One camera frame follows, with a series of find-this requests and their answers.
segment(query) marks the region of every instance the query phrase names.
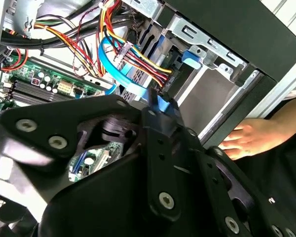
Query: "human hand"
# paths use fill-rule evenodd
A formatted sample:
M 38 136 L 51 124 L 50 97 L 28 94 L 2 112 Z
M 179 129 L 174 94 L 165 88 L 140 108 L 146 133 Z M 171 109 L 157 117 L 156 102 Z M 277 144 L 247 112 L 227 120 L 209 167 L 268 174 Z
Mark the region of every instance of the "human hand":
M 290 136 L 286 134 L 285 126 L 275 120 L 245 119 L 219 145 L 232 159 L 268 151 Z

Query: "bolt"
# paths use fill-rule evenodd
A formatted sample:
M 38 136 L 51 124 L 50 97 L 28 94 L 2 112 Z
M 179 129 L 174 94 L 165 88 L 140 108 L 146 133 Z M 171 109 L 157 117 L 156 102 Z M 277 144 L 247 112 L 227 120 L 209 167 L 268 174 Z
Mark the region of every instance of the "bolt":
M 290 229 L 286 228 L 285 230 L 286 230 L 286 233 L 288 233 L 289 237 L 296 237 L 296 235 Z
M 160 203 L 167 209 L 171 210 L 174 207 L 174 200 L 170 194 L 162 192 L 159 194 Z
M 120 106 L 126 107 L 126 104 L 125 104 L 123 101 L 118 100 L 117 103 L 118 103 Z
M 16 128 L 23 132 L 33 132 L 37 129 L 37 124 L 30 119 L 21 119 L 17 121 Z
M 230 216 L 227 216 L 225 218 L 225 223 L 232 232 L 234 232 L 236 235 L 239 234 L 239 231 L 240 231 L 239 226 L 233 218 L 231 218 Z
M 272 226 L 273 232 L 278 236 L 278 237 L 283 237 L 282 232 L 280 231 L 279 228 L 277 228 L 275 225 Z
M 52 148 L 55 148 L 58 150 L 65 148 L 68 144 L 66 139 L 60 136 L 52 136 L 51 138 L 48 139 L 48 143 Z
M 151 115 L 153 115 L 153 116 L 155 116 L 156 114 L 153 112 L 153 111 L 151 111 L 151 110 L 149 110 L 148 111 Z
M 222 151 L 219 148 L 215 148 L 214 151 L 219 156 L 222 156 L 223 155 Z

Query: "green circuit board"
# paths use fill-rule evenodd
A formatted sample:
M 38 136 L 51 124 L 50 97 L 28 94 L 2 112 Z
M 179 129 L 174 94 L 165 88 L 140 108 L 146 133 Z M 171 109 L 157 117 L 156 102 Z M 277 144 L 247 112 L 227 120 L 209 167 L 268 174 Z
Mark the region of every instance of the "green circuit board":
M 94 163 L 92 165 L 88 165 L 88 172 L 86 172 L 86 169 L 85 169 L 86 165 L 84 162 L 78 163 L 80 156 L 73 157 L 69 165 L 69 180 L 71 182 L 77 182 L 82 178 L 92 174 L 93 172 L 95 172 L 95 166 L 98 165 L 99 160 L 103 157 L 103 155 L 110 154 L 107 161 L 104 163 L 102 167 L 104 168 L 107 164 L 111 163 L 112 161 L 118 160 L 120 158 L 121 151 L 122 151 L 122 144 L 118 142 L 110 142 L 107 146 L 103 148 L 96 149 L 96 150 L 89 150 L 85 157 L 94 159 Z M 77 164 L 79 166 L 78 168 L 80 172 L 73 173 L 74 167 Z
M 11 58 L 13 59 L 13 61 L 10 62 L 10 65 L 13 65 L 17 61 L 18 57 L 15 55 L 11 55 Z M 76 88 L 81 88 L 85 93 L 95 94 L 96 92 L 100 91 L 99 89 L 96 88 L 97 87 L 96 84 L 94 84 L 94 86 L 90 86 L 84 83 L 83 79 L 77 80 L 71 77 L 67 77 L 61 73 L 55 72 L 48 68 L 44 68 L 40 65 L 32 63 L 31 61 L 28 61 L 20 69 L 16 71 L 12 71 L 10 73 L 10 79 L 13 76 L 15 76 L 24 82 L 31 83 L 33 78 L 37 78 L 40 72 L 44 72 L 45 75 L 49 75 L 51 78 L 50 82 L 53 83 L 54 85 L 57 85 L 60 81 L 65 81 L 65 82 L 71 83 Z M 66 93 L 60 90 L 59 90 L 59 93 L 70 96 L 70 93 Z

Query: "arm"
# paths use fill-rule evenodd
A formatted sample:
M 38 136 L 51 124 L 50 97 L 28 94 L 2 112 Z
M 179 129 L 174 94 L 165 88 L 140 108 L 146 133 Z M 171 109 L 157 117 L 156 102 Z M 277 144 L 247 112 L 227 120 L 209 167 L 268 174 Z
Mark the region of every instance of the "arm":
M 296 133 L 296 99 L 287 103 L 270 120 L 245 119 L 220 144 L 233 159 L 268 151 Z

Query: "black wire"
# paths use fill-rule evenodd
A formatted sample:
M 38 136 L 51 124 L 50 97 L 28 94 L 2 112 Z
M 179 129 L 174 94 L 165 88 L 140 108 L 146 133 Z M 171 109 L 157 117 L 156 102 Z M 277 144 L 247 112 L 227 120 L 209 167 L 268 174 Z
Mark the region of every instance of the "black wire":
M 132 25 L 132 23 L 133 23 L 133 20 L 126 20 L 126 21 L 122 21 L 122 22 L 118 22 L 118 23 L 113 24 L 113 27 L 118 28 L 118 27 L 122 27 L 122 26 L 130 26 L 130 25 Z M 92 29 L 85 29 L 84 31 L 80 32 L 79 39 L 82 40 L 88 36 L 94 35 L 96 33 L 96 30 L 97 30 L 97 27 L 93 27 Z M 71 38 L 73 41 L 75 41 L 76 34 L 69 36 L 69 38 Z M 41 49 L 41 44 L 37 44 L 36 42 L 40 42 L 40 41 L 37 39 L 32 39 L 32 41 L 28 41 L 26 43 L 20 43 L 20 42 L 15 43 L 15 42 L 13 42 L 13 40 L 9 39 L 9 40 L 1 41 L 1 44 L 5 45 L 5 46 L 14 47 L 14 48 Z M 52 38 L 52 40 L 51 39 L 43 40 L 42 46 L 44 49 L 67 47 L 63 42 L 61 42 L 61 40 L 59 40 L 56 37 Z
M 91 7 L 93 7 L 95 4 L 98 4 L 101 0 L 91 0 L 89 2 L 87 2 L 85 5 L 83 5 L 81 8 L 79 8 L 78 10 L 76 10 L 75 12 L 73 12 L 72 14 L 70 14 L 69 16 L 65 17 L 67 20 L 72 20 L 74 18 L 76 18 L 77 16 L 79 16 L 80 14 L 84 13 L 85 11 L 87 11 L 88 9 L 90 9 Z M 40 16 L 37 18 L 37 20 L 45 17 L 44 16 Z M 53 22 L 54 20 L 44 20 L 46 22 Z M 53 24 L 52 26 L 58 26 L 61 25 L 60 23 L 56 23 Z
M 84 55 L 83 55 L 79 50 L 76 50 L 76 52 L 77 52 L 82 58 L 84 58 Z M 79 57 L 76 57 L 76 58 L 80 61 L 80 63 L 81 63 L 82 65 L 84 65 L 84 63 L 80 60 Z M 88 64 L 88 66 L 89 66 L 90 68 L 92 68 L 94 74 L 96 74 L 96 72 L 95 72 L 94 69 L 93 69 L 93 66 L 92 66 L 91 62 L 89 62 L 87 59 L 85 59 L 85 63 Z
M 71 29 L 73 29 L 72 26 L 71 26 L 68 22 L 66 22 L 66 21 L 63 19 L 63 17 L 61 17 L 61 16 L 53 15 L 53 14 L 48 14 L 48 15 L 44 15 L 44 17 L 54 17 L 54 18 L 57 18 L 57 19 L 61 20 L 62 22 L 64 22 L 64 23 L 65 23 L 67 26 L 69 26 Z M 93 57 L 92 57 L 91 50 L 90 50 L 90 48 L 88 47 L 88 44 L 86 43 L 86 41 L 83 39 L 82 42 L 83 42 L 83 43 L 81 44 L 81 47 L 82 47 L 83 51 L 85 51 L 85 52 L 88 54 L 88 56 L 89 56 L 90 58 L 93 58 Z
M 96 24 L 98 24 L 98 21 L 99 19 L 95 18 L 81 25 L 81 30 L 80 30 L 81 40 L 87 36 L 93 35 L 97 31 Z M 129 26 L 132 23 L 133 23 L 133 19 L 131 15 L 121 15 L 121 16 L 115 17 L 115 22 L 113 22 L 112 25 L 114 28 L 117 28 L 121 26 Z M 78 27 L 66 32 L 65 35 L 70 37 L 72 40 L 75 40 L 77 31 L 78 31 Z M 40 49 L 41 47 L 41 42 L 39 39 L 27 39 L 27 38 L 15 37 L 5 31 L 2 32 L 1 44 L 10 46 L 10 47 L 27 48 L 27 49 Z M 65 47 L 65 45 L 57 37 L 44 39 L 42 41 L 42 45 L 44 48 Z

